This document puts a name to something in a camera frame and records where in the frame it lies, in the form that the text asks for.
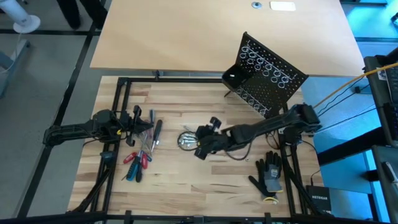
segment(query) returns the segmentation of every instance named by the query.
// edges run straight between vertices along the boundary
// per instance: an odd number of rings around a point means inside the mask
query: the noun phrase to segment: red screwdriver handle
[[[128,155],[128,156],[123,160],[123,164],[126,164],[126,163],[132,161],[136,156],[137,156],[137,153],[136,153],[136,152],[132,152],[130,155]]]
[[[148,168],[148,156],[147,156],[147,154],[143,153],[141,158],[142,158],[141,159],[142,168],[144,168],[144,169]]]

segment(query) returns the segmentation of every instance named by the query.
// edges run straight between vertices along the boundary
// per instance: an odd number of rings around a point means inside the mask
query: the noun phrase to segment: black work glove
[[[252,182],[252,184],[254,184],[254,186],[256,186],[257,189],[259,189],[259,191],[262,194],[263,201],[272,200],[275,202],[279,202],[278,198],[276,197],[276,193],[269,192],[267,190],[267,186],[264,181],[264,171],[266,168],[266,164],[264,163],[264,160],[260,159],[260,161],[256,161],[256,167],[257,167],[257,172],[259,174],[259,181],[257,181],[253,176],[250,175],[249,176],[250,182]]]
[[[276,152],[269,151],[266,154],[266,166],[264,170],[264,183],[269,192],[283,192],[279,183],[282,170],[282,159]]]

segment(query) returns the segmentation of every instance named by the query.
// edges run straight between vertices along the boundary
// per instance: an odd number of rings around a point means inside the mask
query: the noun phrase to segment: white object
[[[294,2],[270,2],[269,5],[276,11],[296,11]]]
[[[14,21],[14,30],[17,33],[27,34],[40,26],[40,19],[37,16],[28,15],[16,0],[0,0],[0,9]]]
[[[385,70],[378,71],[377,75],[378,75],[380,80],[387,81],[387,75],[386,75],[386,71]]]

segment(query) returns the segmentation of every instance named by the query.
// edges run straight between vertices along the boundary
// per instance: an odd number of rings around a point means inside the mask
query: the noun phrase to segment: pegboard
[[[270,118],[279,114],[307,78],[308,75],[245,32],[235,65],[223,74],[223,83],[265,118]]]

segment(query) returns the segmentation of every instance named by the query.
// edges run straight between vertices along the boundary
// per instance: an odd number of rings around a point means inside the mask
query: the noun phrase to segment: light wood desk
[[[117,77],[102,78],[94,113],[111,108],[117,80]],[[193,152],[177,147],[177,136],[184,131],[182,125],[196,129],[207,124],[212,116],[223,122],[221,128],[263,119],[237,95],[230,94],[224,98],[227,91],[222,83],[132,83],[127,111],[131,113],[134,105],[139,105],[141,118],[147,119],[149,110],[153,108],[156,118],[162,119],[164,124],[160,144],[155,148],[153,161],[144,170],[141,183],[121,181],[130,166],[123,164],[123,159],[132,151],[138,151],[141,144],[139,141],[135,147],[127,146],[124,141],[121,144],[109,214],[124,214],[126,210],[132,210],[134,215],[263,217],[264,212],[270,212],[272,217],[290,216],[286,191],[277,194],[277,205],[265,203],[248,180],[249,175],[257,177],[255,161],[264,158],[265,153],[271,150],[264,137],[260,136],[253,142],[248,161],[233,161],[223,152],[209,155],[202,161]],[[289,101],[289,106],[301,102],[302,95],[298,91]],[[75,208],[94,186],[102,146],[100,142],[92,142],[84,147],[68,209]],[[242,149],[233,155],[244,153],[246,150]],[[311,174],[319,169],[317,155],[306,144],[299,145],[297,153],[303,183],[310,184]],[[314,182],[322,185],[319,173],[314,176]],[[283,173],[280,183],[285,190]],[[300,211],[294,187],[293,191],[296,209]],[[102,205],[103,195],[102,191],[99,205]]]
[[[245,31],[307,75],[354,77],[363,58],[339,0],[113,0],[91,68],[224,72]]]

